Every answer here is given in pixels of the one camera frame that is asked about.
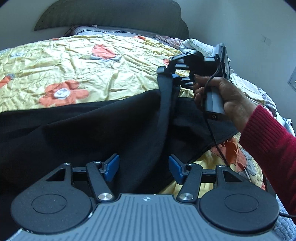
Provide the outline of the red sweater right forearm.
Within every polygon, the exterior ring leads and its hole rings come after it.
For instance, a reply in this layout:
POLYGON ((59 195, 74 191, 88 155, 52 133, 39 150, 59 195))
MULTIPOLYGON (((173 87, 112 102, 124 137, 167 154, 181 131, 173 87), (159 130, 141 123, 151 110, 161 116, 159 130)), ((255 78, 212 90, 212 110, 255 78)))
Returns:
POLYGON ((295 137, 257 106, 240 144, 259 164, 288 213, 295 215, 295 137))

